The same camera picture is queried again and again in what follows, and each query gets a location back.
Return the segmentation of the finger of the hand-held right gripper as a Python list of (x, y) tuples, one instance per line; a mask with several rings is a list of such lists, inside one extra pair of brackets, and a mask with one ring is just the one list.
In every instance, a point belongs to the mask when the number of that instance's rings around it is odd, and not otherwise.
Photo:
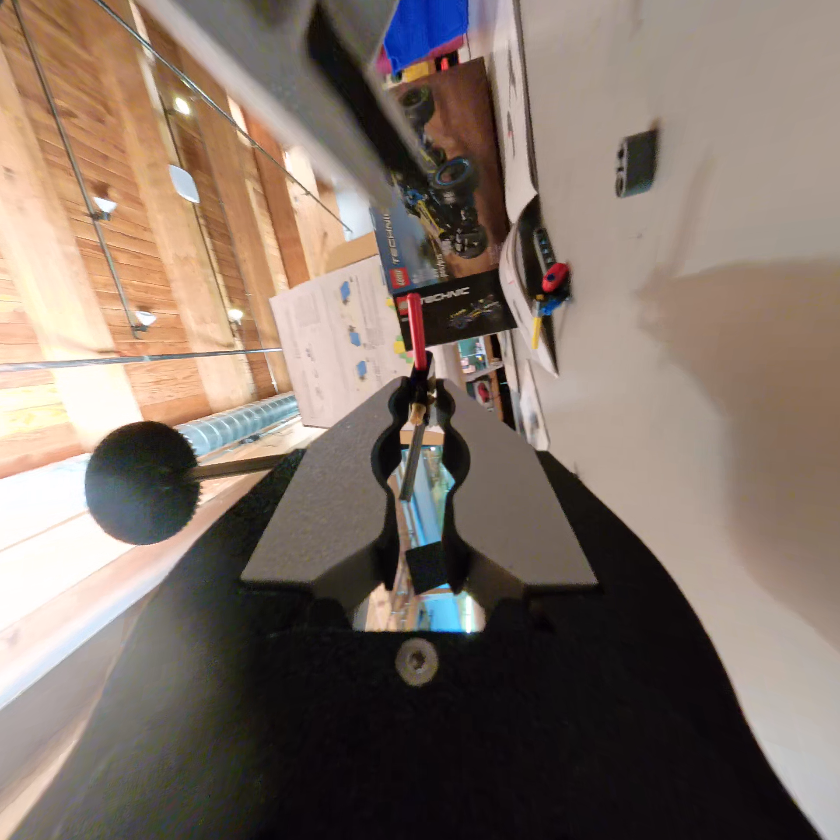
[(140, 2), (284, 145), (376, 207), (392, 178), (427, 189), (423, 146), (375, 73), (393, 1)]

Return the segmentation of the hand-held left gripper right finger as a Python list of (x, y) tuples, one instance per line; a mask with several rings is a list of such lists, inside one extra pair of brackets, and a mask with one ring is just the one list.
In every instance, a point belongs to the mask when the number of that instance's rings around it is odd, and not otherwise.
[(596, 588), (537, 451), (450, 381), (438, 382), (447, 583), (478, 603)]

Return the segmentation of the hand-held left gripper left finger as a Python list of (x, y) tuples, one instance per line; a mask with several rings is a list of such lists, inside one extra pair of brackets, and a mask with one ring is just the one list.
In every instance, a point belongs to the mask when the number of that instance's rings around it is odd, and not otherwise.
[(402, 462), (397, 377), (308, 448), (240, 580), (356, 607), (391, 590), (400, 540), (388, 480)]

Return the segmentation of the tan gear red axle assembly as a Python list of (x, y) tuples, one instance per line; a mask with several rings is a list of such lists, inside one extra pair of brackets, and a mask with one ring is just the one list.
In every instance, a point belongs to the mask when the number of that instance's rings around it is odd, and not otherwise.
[(409, 376), (409, 414), (408, 423), (413, 432), (408, 445), (400, 489), (400, 501), (408, 503), (414, 495), (417, 468), (424, 446), (424, 436), (431, 421), (436, 393), (436, 381), (433, 372), (432, 356), (427, 351), (424, 327), (423, 301), (418, 292), (412, 292), (405, 298), (409, 333), (413, 345), (413, 368)]

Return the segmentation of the lego set box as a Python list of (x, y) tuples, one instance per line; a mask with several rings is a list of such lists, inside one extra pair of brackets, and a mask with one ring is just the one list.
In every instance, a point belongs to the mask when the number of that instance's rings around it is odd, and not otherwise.
[(413, 349), (412, 294), (422, 302), (428, 348), (512, 329), (499, 273), (509, 222), (484, 60), (388, 94), (413, 131), (422, 167), (420, 175), (389, 174), (391, 204), (373, 211), (406, 351)]

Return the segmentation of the dark grey lego connector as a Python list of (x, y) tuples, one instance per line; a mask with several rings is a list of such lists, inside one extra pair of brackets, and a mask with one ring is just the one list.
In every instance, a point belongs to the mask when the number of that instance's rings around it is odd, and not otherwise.
[(616, 152), (614, 190), (618, 198), (648, 192), (655, 181), (658, 165), (659, 130), (654, 126), (628, 135)]

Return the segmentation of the small car cover booklet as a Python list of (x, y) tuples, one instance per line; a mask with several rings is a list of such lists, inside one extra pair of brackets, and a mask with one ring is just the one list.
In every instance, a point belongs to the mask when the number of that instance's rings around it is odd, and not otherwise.
[(518, 420), (521, 434), (532, 447), (547, 450), (550, 447), (550, 435), (546, 428), (543, 411), (532, 378), (524, 375), (519, 380)]

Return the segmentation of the blue plastic bin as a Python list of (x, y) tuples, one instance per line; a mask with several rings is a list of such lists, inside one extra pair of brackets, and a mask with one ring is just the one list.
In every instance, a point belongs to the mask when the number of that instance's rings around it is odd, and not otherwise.
[(388, 71), (456, 51), (468, 27), (468, 1), (399, 1), (383, 40)]

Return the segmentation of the black round knob on rod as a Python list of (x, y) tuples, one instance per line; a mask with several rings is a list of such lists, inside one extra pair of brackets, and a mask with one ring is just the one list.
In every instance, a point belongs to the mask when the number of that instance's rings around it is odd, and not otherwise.
[(193, 519), (201, 485), (276, 469), (291, 474), (303, 449), (200, 465), (186, 437), (143, 421), (119, 427), (94, 449), (85, 473), (87, 509), (100, 529), (133, 546), (161, 543)]

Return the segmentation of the instruction poster board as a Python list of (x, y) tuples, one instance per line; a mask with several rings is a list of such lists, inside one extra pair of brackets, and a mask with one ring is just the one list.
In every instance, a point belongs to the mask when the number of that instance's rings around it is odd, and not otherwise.
[(308, 426), (336, 424), (388, 382), (411, 374), (379, 257), (306, 281), (269, 304)]

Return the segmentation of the black pole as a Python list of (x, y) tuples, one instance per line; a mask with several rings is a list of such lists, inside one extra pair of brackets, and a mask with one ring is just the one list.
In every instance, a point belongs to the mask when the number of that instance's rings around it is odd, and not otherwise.
[(241, 355), (272, 355), (282, 354), (284, 350), (281, 347), (263, 348), (263, 349), (243, 349), (243, 350), (218, 350), (218, 351), (202, 351), (190, 353), (144, 353), (135, 355), (120, 355), (120, 356), (102, 356), (101, 358), (85, 358), (74, 360), (44, 360), (44, 361), (27, 361), (2, 363), (2, 374), (16, 374), (29, 373), (37, 371), (61, 371), (73, 370), (80, 368), (88, 368), (94, 366), (110, 366), (110, 365), (127, 365), (127, 364), (150, 364), (157, 362), (168, 361), (199, 361), (222, 359), (227, 357), (235, 357)]

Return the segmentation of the grey beam yellow axle assembly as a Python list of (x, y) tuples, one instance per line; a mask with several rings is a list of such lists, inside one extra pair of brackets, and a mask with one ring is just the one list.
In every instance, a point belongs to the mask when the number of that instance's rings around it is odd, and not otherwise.
[(532, 315), (531, 349), (539, 348), (543, 324), (571, 299), (571, 268), (559, 261), (541, 224), (521, 235), (527, 298)]

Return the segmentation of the open instruction booklet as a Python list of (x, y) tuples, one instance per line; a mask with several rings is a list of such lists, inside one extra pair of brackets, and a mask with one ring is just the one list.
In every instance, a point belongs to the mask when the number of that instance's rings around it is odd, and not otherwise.
[(488, 54), (495, 95), (503, 192), (510, 223), (509, 233), (500, 249), (499, 277), (507, 305), (527, 345), (531, 361), (557, 378), (560, 366), (553, 319), (571, 303), (571, 299), (544, 322), (539, 348), (531, 349), (532, 315), (524, 281), (521, 236), (539, 224), (545, 225), (539, 200), (519, 18), (517, 2), (497, 2)]

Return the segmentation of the metal air duct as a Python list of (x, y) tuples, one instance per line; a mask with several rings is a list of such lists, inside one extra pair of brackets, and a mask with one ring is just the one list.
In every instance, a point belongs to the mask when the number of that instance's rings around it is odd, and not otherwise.
[(298, 416), (298, 400), (293, 392), (288, 392), (179, 424), (175, 430), (201, 458)]

